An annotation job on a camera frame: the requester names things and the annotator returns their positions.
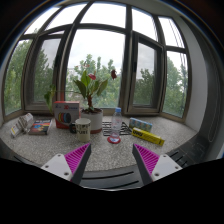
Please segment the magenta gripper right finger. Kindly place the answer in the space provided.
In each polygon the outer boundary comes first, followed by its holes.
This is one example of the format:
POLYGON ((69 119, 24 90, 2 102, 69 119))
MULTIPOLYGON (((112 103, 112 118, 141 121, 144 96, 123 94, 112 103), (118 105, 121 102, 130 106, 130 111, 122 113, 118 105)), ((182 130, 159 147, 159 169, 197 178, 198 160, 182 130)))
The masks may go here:
POLYGON ((133 145, 132 153, 137 162, 144 185, 157 181, 182 169, 182 167, 167 154, 158 155, 138 144, 133 145))

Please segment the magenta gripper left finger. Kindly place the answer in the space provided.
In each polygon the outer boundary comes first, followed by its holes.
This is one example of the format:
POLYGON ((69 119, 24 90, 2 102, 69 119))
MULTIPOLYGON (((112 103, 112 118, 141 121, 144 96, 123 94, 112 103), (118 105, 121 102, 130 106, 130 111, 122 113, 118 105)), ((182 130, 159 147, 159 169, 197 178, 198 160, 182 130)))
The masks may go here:
POLYGON ((90 154, 91 144, 87 143, 65 155, 56 154, 42 169, 79 185, 90 154))

